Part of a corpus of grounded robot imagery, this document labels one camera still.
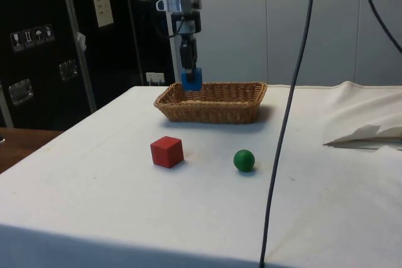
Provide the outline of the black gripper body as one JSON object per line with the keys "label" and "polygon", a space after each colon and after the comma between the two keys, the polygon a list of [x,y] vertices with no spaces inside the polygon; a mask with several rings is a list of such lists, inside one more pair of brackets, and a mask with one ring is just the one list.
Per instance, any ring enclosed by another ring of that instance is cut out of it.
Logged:
{"label": "black gripper body", "polygon": [[176,33],[179,35],[193,35],[201,32],[200,12],[194,11],[175,16]]}

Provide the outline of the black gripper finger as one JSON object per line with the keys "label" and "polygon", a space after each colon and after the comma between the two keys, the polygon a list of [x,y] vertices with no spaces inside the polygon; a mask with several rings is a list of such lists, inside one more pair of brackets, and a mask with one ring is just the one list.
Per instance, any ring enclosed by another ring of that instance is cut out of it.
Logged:
{"label": "black gripper finger", "polygon": [[182,67],[185,69],[186,81],[193,81],[193,51],[192,35],[181,35],[180,58]]}
{"label": "black gripper finger", "polygon": [[197,40],[194,36],[191,37],[190,46],[192,53],[192,67],[195,68],[197,64],[198,55],[197,55]]}

